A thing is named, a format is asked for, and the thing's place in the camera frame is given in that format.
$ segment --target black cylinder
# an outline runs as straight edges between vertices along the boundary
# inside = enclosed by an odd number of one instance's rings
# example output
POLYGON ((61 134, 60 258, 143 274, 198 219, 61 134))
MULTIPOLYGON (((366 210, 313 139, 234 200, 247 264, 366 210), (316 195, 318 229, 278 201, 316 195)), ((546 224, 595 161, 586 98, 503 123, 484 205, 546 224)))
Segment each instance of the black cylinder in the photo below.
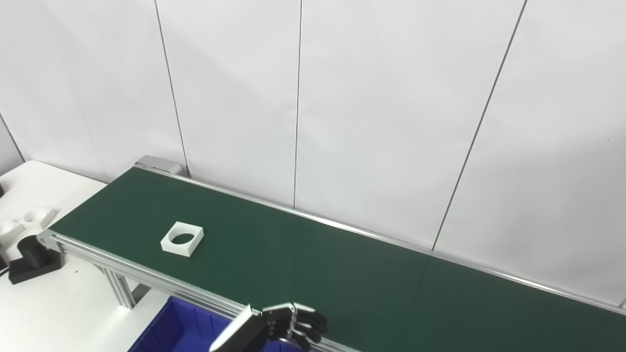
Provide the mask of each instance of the black cylinder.
POLYGON ((36 235, 24 237, 19 241, 18 250, 33 269, 42 267, 49 261, 48 251, 37 241, 36 235))

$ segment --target conveyor leg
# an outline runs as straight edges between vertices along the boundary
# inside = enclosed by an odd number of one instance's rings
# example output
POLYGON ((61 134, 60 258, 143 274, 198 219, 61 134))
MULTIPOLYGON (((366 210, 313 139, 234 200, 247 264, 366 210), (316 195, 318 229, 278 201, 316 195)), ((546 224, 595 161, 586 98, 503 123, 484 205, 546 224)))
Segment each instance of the conveyor leg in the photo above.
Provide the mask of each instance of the conveyor leg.
POLYGON ((107 268, 102 267, 101 269, 107 280, 109 280, 109 284, 111 284, 111 288, 113 288, 115 297, 118 299, 120 305, 128 309, 133 309, 137 303, 133 297, 133 291, 128 287, 126 278, 107 268))

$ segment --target metal bracket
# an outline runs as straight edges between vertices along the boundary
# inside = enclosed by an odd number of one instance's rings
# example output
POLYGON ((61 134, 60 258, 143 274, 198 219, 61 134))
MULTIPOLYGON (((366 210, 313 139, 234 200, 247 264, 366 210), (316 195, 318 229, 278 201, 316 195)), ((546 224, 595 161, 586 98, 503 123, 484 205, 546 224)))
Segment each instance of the metal bracket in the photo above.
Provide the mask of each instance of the metal bracket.
POLYGON ((179 164, 172 162, 170 160, 167 160, 167 159, 151 157, 149 155, 146 155, 142 157, 141 159, 139 159, 135 163, 135 167, 155 168, 157 170, 172 173, 174 175, 180 175, 184 177, 187 176, 187 171, 185 170, 185 168, 183 168, 179 164))
POLYGON ((45 229, 37 235, 37 240, 48 249, 62 253, 63 250, 59 246, 59 242, 54 239, 58 234, 51 229, 45 229))

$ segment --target white table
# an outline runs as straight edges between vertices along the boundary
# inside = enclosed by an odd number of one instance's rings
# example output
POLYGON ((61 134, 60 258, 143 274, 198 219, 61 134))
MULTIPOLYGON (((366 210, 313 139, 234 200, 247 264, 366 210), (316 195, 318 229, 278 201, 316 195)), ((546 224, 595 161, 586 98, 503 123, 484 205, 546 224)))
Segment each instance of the white table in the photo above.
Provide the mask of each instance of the white table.
MULTIPOLYGON (((26 162, 0 176, 6 194, 0 221, 21 218, 34 207, 59 211, 53 222, 105 184, 40 162, 26 162)), ((0 238, 8 259, 18 241, 0 238)), ((104 275, 81 259, 64 255, 64 266, 12 285, 0 277, 0 351, 127 351, 163 306, 167 295, 150 290, 132 309, 120 307, 104 275)))

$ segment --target blue plastic bin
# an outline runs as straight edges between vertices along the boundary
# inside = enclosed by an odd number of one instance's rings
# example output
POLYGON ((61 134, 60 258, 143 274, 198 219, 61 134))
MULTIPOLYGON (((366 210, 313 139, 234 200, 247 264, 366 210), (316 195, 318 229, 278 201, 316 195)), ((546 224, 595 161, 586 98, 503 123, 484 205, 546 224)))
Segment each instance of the blue plastic bin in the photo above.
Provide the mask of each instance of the blue plastic bin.
MULTIPOLYGON (((207 352, 230 320, 170 297, 128 352, 207 352)), ((268 341, 263 352, 303 352, 268 341)))

